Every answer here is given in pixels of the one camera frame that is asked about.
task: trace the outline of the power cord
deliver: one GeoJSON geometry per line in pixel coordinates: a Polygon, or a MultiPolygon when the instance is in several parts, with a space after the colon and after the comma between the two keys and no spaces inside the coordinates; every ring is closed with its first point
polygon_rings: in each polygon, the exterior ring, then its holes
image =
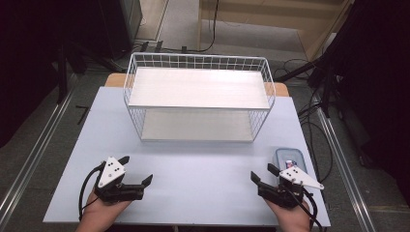
{"type": "Polygon", "coordinates": [[[127,69],[128,69],[128,68],[126,68],[126,67],[122,67],[121,65],[115,63],[115,61],[114,61],[113,59],[111,59],[111,63],[112,63],[113,65],[115,65],[116,67],[118,67],[119,69],[121,69],[122,73],[125,73],[125,72],[127,71],[127,69]]]}
{"type": "MultiPolygon", "coordinates": [[[[292,61],[303,61],[303,62],[306,62],[307,64],[310,63],[310,61],[307,61],[307,60],[304,60],[304,59],[290,59],[290,60],[287,60],[287,61],[283,62],[283,65],[282,65],[281,68],[278,68],[278,69],[276,69],[276,70],[274,71],[274,76],[273,76],[273,80],[274,80],[274,81],[277,81],[277,79],[276,79],[277,72],[279,72],[279,71],[284,71],[284,72],[286,72],[286,74],[288,74],[288,73],[291,72],[291,71],[286,67],[286,65],[289,64],[289,63],[292,62],[292,61]]],[[[304,75],[304,76],[298,76],[298,75],[295,76],[295,78],[297,78],[297,79],[303,79],[303,80],[307,80],[309,77],[310,77],[310,74],[309,74],[308,72],[305,72],[305,75],[304,75]]]]}
{"type": "Polygon", "coordinates": [[[309,132],[309,148],[310,148],[310,155],[313,158],[313,162],[314,165],[316,167],[316,177],[319,180],[320,179],[320,173],[319,173],[319,166],[317,164],[317,159],[316,159],[316,155],[314,153],[314,148],[313,148],[313,134],[312,134],[312,130],[311,130],[311,126],[310,126],[310,110],[312,109],[312,102],[313,102],[313,96],[316,94],[318,89],[315,89],[310,97],[310,100],[308,101],[308,108],[307,108],[307,112],[309,112],[307,114],[307,125],[308,125],[308,132],[309,132]]]}
{"type": "Polygon", "coordinates": [[[94,175],[94,173],[98,172],[98,171],[102,171],[105,167],[105,161],[102,162],[102,164],[100,164],[99,166],[95,167],[90,173],[88,173],[87,177],[85,178],[84,182],[82,183],[82,187],[81,187],[81,191],[79,193],[79,199],[78,199],[78,214],[79,220],[82,220],[82,211],[90,206],[91,204],[93,204],[94,202],[96,202],[99,198],[93,200],[92,202],[90,202],[89,204],[85,205],[84,207],[82,207],[82,199],[83,199],[83,195],[84,195],[84,191],[85,191],[85,187],[87,186],[88,181],[90,180],[91,176],[94,175]]]}
{"type": "MultiPolygon", "coordinates": [[[[219,5],[220,5],[220,0],[217,1],[217,5],[215,6],[214,24],[213,24],[213,30],[214,30],[213,34],[214,35],[213,35],[211,44],[205,49],[202,49],[202,50],[189,49],[189,50],[187,50],[187,52],[198,52],[198,53],[205,52],[205,51],[209,50],[214,45],[215,37],[216,37],[217,16],[218,16],[218,7],[219,7],[219,5]]],[[[175,51],[181,52],[181,49],[174,49],[174,48],[167,48],[167,47],[162,47],[160,50],[163,50],[163,51],[166,51],[166,52],[175,52],[175,51]]]]}
{"type": "Polygon", "coordinates": [[[300,109],[300,111],[298,112],[298,117],[299,117],[299,121],[301,123],[303,123],[304,121],[306,121],[309,117],[310,114],[314,113],[317,111],[317,109],[320,108],[320,101],[317,101],[316,103],[314,103],[313,105],[309,106],[310,103],[307,103],[304,107],[302,107],[300,109]]]}
{"type": "Polygon", "coordinates": [[[310,223],[310,229],[313,225],[313,223],[316,223],[317,226],[319,227],[319,231],[323,231],[322,224],[317,220],[317,206],[316,202],[314,201],[313,197],[310,195],[310,193],[303,188],[303,191],[306,192],[307,199],[310,201],[312,208],[313,208],[313,214],[310,213],[310,211],[298,200],[298,198],[295,196],[295,194],[287,187],[283,187],[283,189],[292,196],[292,198],[295,200],[296,203],[302,208],[303,211],[310,217],[311,223],[310,223]]]}
{"type": "MultiPolygon", "coordinates": [[[[325,132],[319,126],[317,126],[316,124],[313,124],[313,123],[310,123],[310,124],[312,126],[314,126],[316,129],[318,129],[323,134],[324,137],[326,137],[325,132]]],[[[331,160],[330,160],[329,170],[327,171],[325,177],[323,179],[320,179],[320,176],[317,177],[317,179],[319,180],[319,183],[321,183],[321,184],[331,175],[332,169],[333,169],[333,161],[334,161],[333,160],[333,151],[332,151],[332,148],[331,148],[331,145],[329,144],[329,142],[327,142],[327,144],[328,144],[328,147],[329,147],[330,159],[331,160]]]]}

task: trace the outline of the human arm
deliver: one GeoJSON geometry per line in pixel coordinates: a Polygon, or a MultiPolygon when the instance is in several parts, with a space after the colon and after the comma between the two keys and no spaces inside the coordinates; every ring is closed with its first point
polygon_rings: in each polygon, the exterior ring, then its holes
{"type": "MultiPolygon", "coordinates": [[[[94,191],[91,191],[87,204],[97,198],[98,196],[94,191]]],[[[85,208],[82,220],[75,232],[104,232],[131,203],[131,201],[123,201],[113,205],[106,205],[100,199],[97,199],[85,208]]]]}
{"type": "MultiPolygon", "coordinates": [[[[305,211],[296,206],[293,209],[282,208],[281,206],[266,200],[269,208],[275,213],[278,218],[280,228],[284,232],[308,232],[310,218],[305,211]]],[[[304,206],[308,209],[308,204],[304,201],[304,206]]]]}

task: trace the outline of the white shelf board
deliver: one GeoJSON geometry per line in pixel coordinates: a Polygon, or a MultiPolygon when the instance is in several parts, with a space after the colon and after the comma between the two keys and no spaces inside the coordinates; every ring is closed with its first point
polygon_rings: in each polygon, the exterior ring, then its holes
{"type": "Polygon", "coordinates": [[[129,107],[270,108],[261,72],[140,67],[134,78],[129,107]]]}
{"type": "Polygon", "coordinates": [[[251,142],[247,111],[148,109],[142,140],[205,140],[251,142]]]}

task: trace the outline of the metal rail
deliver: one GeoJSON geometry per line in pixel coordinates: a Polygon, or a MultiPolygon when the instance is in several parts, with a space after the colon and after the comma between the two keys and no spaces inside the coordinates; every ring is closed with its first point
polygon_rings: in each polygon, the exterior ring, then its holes
{"type": "Polygon", "coordinates": [[[42,133],[40,134],[36,144],[31,150],[30,155],[21,167],[17,177],[15,178],[15,181],[2,200],[0,206],[0,231],[4,231],[4,229],[6,228],[6,225],[9,222],[9,219],[12,216],[13,211],[18,204],[18,201],[20,200],[25,188],[27,187],[31,177],[33,176],[36,167],[42,159],[48,142],[54,134],[55,129],[60,123],[60,120],[70,103],[70,100],[73,96],[73,89],[77,84],[77,77],[74,74],[72,75],[70,82],[73,84],[73,87],[69,91],[68,95],[63,99],[63,101],[55,106],[42,133]]]}
{"type": "Polygon", "coordinates": [[[347,160],[337,140],[336,133],[332,125],[332,121],[331,119],[326,118],[325,114],[321,109],[319,109],[317,113],[322,124],[322,127],[324,129],[324,132],[328,137],[333,153],[335,154],[338,170],[340,172],[343,183],[346,187],[347,193],[349,194],[350,201],[352,203],[358,221],[362,227],[362,231],[375,232],[376,228],[367,209],[366,202],[364,201],[362,194],[360,193],[360,190],[356,185],[355,178],[353,177],[347,160]]]}

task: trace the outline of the black cable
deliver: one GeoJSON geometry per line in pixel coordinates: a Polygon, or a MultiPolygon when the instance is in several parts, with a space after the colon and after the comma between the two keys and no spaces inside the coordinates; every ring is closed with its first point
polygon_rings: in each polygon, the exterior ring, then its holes
{"type": "Polygon", "coordinates": [[[298,198],[295,196],[295,194],[289,188],[287,188],[285,186],[283,186],[283,189],[292,196],[292,198],[295,200],[295,202],[298,203],[298,205],[302,208],[303,211],[305,211],[305,213],[310,217],[310,219],[312,219],[317,224],[317,226],[319,227],[319,231],[322,231],[322,224],[320,224],[320,222],[317,220],[317,218],[314,217],[313,214],[311,214],[310,211],[304,206],[304,204],[302,204],[302,202],[300,202],[298,200],[298,198]]]}
{"type": "Polygon", "coordinates": [[[309,151],[309,154],[310,154],[310,159],[313,161],[313,169],[316,175],[316,180],[320,180],[320,175],[319,175],[319,172],[317,171],[319,169],[319,165],[317,164],[316,155],[314,154],[314,151],[312,151],[308,142],[306,142],[306,144],[307,144],[307,150],[309,151]]]}
{"type": "MultiPolygon", "coordinates": [[[[199,53],[205,52],[205,51],[209,50],[214,45],[215,37],[216,37],[215,28],[217,27],[217,16],[218,16],[218,7],[219,7],[219,5],[220,5],[220,0],[217,1],[217,5],[215,6],[214,24],[213,24],[214,35],[213,35],[211,44],[205,49],[202,49],[202,50],[193,50],[192,49],[192,50],[187,50],[187,52],[199,52],[199,53]]],[[[166,48],[166,47],[162,47],[160,50],[181,52],[181,49],[166,48]]]]}
{"type": "MultiPolygon", "coordinates": [[[[286,64],[289,63],[289,62],[292,62],[292,61],[303,61],[303,62],[306,62],[307,64],[310,63],[309,61],[304,60],[304,59],[290,59],[290,60],[287,60],[283,63],[283,68],[286,70],[287,73],[290,73],[290,71],[286,68],[286,64]]],[[[306,76],[296,75],[295,78],[308,79],[310,77],[310,75],[308,74],[308,72],[304,72],[304,73],[305,73],[306,76]]]]}
{"type": "Polygon", "coordinates": [[[97,197],[96,199],[94,199],[93,201],[91,201],[90,203],[86,204],[84,207],[82,207],[81,210],[84,210],[85,208],[89,207],[91,204],[93,204],[94,202],[96,202],[98,199],[100,199],[99,197],[97,197]]]}
{"type": "Polygon", "coordinates": [[[311,114],[311,113],[313,113],[314,111],[316,111],[316,109],[317,108],[319,108],[320,107],[320,105],[321,105],[321,102],[316,102],[314,105],[312,105],[311,107],[307,107],[309,105],[309,103],[307,103],[307,104],[305,104],[300,110],[299,110],[299,112],[298,112],[298,117],[299,117],[299,119],[301,119],[301,117],[302,117],[302,115],[304,115],[306,112],[307,112],[307,114],[311,114]]]}
{"type": "Polygon", "coordinates": [[[85,187],[87,186],[87,183],[88,183],[88,181],[90,180],[91,176],[92,176],[94,173],[96,173],[97,171],[103,170],[104,167],[105,167],[105,161],[102,162],[102,164],[100,164],[99,166],[95,167],[90,173],[88,173],[87,177],[85,178],[84,182],[82,183],[81,191],[79,192],[79,199],[78,199],[78,214],[79,214],[78,219],[79,219],[79,220],[82,220],[82,210],[83,210],[85,207],[88,206],[88,205],[87,205],[87,206],[85,206],[84,208],[82,207],[82,198],[83,198],[83,195],[84,195],[85,187]]]}
{"type": "Polygon", "coordinates": [[[285,71],[286,73],[289,73],[288,70],[284,69],[284,68],[280,68],[280,69],[276,69],[274,71],[274,76],[272,76],[272,79],[275,81],[275,77],[277,76],[277,71],[285,71]]]}
{"type": "MultiPolygon", "coordinates": [[[[311,207],[313,208],[313,217],[317,218],[317,205],[316,202],[314,201],[313,197],[311,196],[310,192],[308,192],[305,188],[303,188],[304,194],[307,197],[307,199],[310,201],[311,207]]],[[[313,220],[310,221],[310,230],[313,227],[313,220]]]]}
{"type": "Polygon", "coordinates": [[[310,115],[311,115],[312,113],[316,112],[319,108],[320,108],[320,104],[317,105],[317,106],[315,106],[315,107],[310,108],[310,109],[308,110],[307,115],[305,115],[305,116],[299,118],[300,123],[302,124],[302,123],[304,123],[304,122],[306,122],[306,121],[310,121],[310,119],[309,119],[310,115]]]}
{"type": "MultiPolygon", "coordinates": [[[[316,94],[316,91],[318,89],[316,88],[313,93],[311,94],[310,100],[308,102],[308,108],[311,108],[311,104],[313,102],[313,96],[316,94]]],[[[311,148],[311,155],[313,156],[313,160],[315,162],[316,165],[316,175],[317,178],[320,180],[320,172],[319,172],[319,166],[317,164],[317,159],[316,159],[316,155],[314,154],[314,148],[313,148],[313,133],[311,131],[311,127],[310,127],[310,113],[307,115],[307,125],[308,125],[308,130],[309,130],[309,142],[310,142],[310,148],[311,148]]]]}
{"type": "Polygon", "coordinates": [[[120,71],[121,71],[122,73],[126,73],[126,72],[127,72],[127,69],[128,69],[128,68],[122,67],[121,65],[115,63],[115,61],[113,61],[112,59],[111,59],[111,64],[113,64],[113,65],[116,66],[118,69],[120,69],[120,71]]]}
{"type": "MultiPolygon", "coordinates": [[[[316,124],[313,124],[313,123],[310,123],[312,126],[314,126],[315,128],[317,128],[322,134],[323,134],[323,136],[325,136],[325,138],[326,138],[326,140],[327,140],[327,137],[326,137],[326,134],[325,134],[325,132],[319,127],[319,126],[317,126],[316,124]]],[[[331,174],[331,172],[332,172],[332,169],[333,169],[333,151],[332,151],[332,148],[331,148],[331,145],[330,145],[330,143],[329,143],[329,141],[327,142],[327,144],[328,144],[328,147],[329,147],[329,151],[330,151],[330,158],[331,158],[331,160],[330,160],[330,167],[329,167],[329,170],[328,170],[328,172],[326,173],[326,175],[325,175],[325,177],[323,178],[323,179],[318,179],[319,180],[319,183],[323,183],[329,176],[330,176],[330,174],[331,174]]]]}

